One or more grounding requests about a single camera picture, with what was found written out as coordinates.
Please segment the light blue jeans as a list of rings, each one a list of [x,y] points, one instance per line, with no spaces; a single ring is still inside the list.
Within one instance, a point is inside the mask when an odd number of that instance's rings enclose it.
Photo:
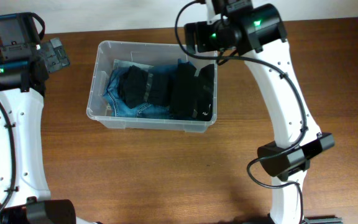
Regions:
[[[152,65],[146,65],[146,64],[125,61],[125,60],[118,60],[118,59],[115,59],[113,62],[113,70],[116,70],[118,68],[129,68],[131,66],[136,66],[143,70],[149,70],[150,68],[153,67]]]

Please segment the teal blue garment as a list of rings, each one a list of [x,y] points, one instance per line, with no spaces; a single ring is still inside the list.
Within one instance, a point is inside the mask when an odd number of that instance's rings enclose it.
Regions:
[[[181,58],[177,60],[177,63],[178,65],[191,65],[192,67],[195,67],[190,61],[182,60]]]

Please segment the black garment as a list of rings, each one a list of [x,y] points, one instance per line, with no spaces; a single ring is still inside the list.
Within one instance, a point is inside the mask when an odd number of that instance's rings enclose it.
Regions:
[[[174,119],[211,121],[213,117],[214,64],[197,69],[179,63],[175,73],[169,111]]]
[[[149,73],[133,65],[119,78],[117,91],[124,103],[133,109],[142,103],[168,106],[169,87],[167,74]]]

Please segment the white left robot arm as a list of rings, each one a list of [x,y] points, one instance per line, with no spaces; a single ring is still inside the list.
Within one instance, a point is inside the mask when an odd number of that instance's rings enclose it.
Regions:
[[[1,48],[0,223],[79,223],[68,199],[53,200],[42,159],[45,81],[69,66],[58,38]]]

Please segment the dark blue jeans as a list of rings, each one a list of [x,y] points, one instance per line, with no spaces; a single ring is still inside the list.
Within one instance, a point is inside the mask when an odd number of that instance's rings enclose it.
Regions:
[[[167,74],[170,77],[170,94],[168,96],[168,106],[157,106],[149,103],[142,103],[133,109],[130,109],[121,97],[118,95],[117,88],[119,86],[119,78],[128,71],[128,68],[118,68],[111,74],[110,80],[103,93],[103,98],[109,103],[111,107],[111,115],[115,117],[125,118],[146,118],[146,119],[170,119],[169,106],[170,97],[172,94],[173,83],[175,81],[175,73],[178,65],[161,65],[154,66],[149,70],[145,70],[149,73],[161,73]]]

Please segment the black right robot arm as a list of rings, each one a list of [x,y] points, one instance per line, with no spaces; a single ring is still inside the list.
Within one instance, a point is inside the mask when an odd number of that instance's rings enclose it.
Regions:
[[[207,60],[210,51],[223,61],[243,61],[264,99],[274,140],[257,150],[255,163],[271,177],[272,207],[267,223],[308,223],[303,182],[312,158],[334,146],[313,119],[291,62],[287,31],[272,4],[206,1],[208,18],[185,26],[181,49]]]

